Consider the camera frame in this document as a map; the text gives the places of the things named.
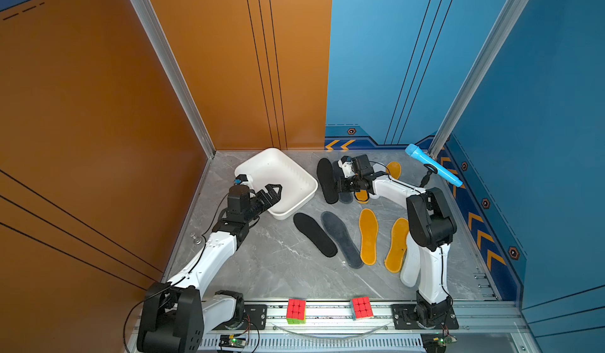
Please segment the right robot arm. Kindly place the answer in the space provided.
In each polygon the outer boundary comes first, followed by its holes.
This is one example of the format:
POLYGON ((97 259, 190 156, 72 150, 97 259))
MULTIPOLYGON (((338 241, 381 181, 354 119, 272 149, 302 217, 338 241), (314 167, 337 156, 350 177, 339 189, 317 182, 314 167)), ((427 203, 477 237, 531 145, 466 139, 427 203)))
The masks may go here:
POLYGON ((453 297, 447 287, 447 258, 457 224, 444 192, 428 189, 430 177, 437 174, 454 185, 462 182, 428 157, 422 150, 412 155, 427 168, 420 186, 396 180, 389 172, 378 170, 368 156, 344 156, 337 161, 340 169, 334 177, 336 191, 365 191, 374 198, 385 198, 407 212, 408 233, 404 239, 406 253, 400 271, 401 282, 416 288, 413 315, 423 328, 456 329, 453 297))

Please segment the grey felt insole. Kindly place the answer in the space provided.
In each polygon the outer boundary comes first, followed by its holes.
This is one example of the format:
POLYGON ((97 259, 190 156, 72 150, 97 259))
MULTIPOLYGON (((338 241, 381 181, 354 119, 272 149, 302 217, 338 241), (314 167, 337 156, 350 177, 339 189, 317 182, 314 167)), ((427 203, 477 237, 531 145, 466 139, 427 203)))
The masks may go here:
POLYGON ((332 212, 326 211, 321 214, 321 222, 326 233, 337 243, 343 256, 350 268, 360 269, 364 266, 360 251, 353 242, 348 227, 345 223, 332 212))
MULTIPOLYGON (((343 176, 343 170, 340 168, 337 161, 332 163, 333 176, 335 181, 338 181, 343 176)), ((340 192, 338 194, 339 202, 343 204, 350 204, 353 202, 354 197, 351 192, 340 192)))

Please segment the white plastic storage box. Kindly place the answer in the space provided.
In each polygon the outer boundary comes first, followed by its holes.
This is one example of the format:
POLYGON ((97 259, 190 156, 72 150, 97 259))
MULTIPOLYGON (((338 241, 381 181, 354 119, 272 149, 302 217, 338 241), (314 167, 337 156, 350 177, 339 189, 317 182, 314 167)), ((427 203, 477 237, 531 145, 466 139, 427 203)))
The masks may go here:
POLYGON ((269 213, 277 220, 293 216, 318 190, 317 180, 277 148, 267 148, 236 167, 234 175, 247 176, 253 190, 281 185, 281 200, 269 213))

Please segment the black insole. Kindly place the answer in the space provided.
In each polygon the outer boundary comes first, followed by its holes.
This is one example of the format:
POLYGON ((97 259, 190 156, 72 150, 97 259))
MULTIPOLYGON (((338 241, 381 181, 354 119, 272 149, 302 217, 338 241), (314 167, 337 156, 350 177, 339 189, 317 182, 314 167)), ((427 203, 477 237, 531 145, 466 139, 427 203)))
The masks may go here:
POLYGON ((294 214, 293 221, 297 230, 306 236, 325 257, 337 255, 338 248, 316 220, 307 214, 294 214))
POLYGON ((326 158, 318 161, 316 175, 321 186, 322 194, 327 204, 334 204, 339 201, 337 192, 337 182, 334 178, 334 172, 331 162, 326 158))

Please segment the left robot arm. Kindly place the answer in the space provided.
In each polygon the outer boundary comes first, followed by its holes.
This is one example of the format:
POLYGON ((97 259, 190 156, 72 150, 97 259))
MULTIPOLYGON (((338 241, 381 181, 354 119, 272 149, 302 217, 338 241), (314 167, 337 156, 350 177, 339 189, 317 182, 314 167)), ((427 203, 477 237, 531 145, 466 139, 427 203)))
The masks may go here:
POLYGON ((244 322, 242 293, 222 290, 203 300, 212 280, 240 248, 261 214, 277 205, 282 186, 267 184, 254 191, 236 178, 222 200, 203 238, 201 251, 167 282, 155 282, 140 302, 139 352, 196 352, 203 336, 224 325, 236 328, 244 322))

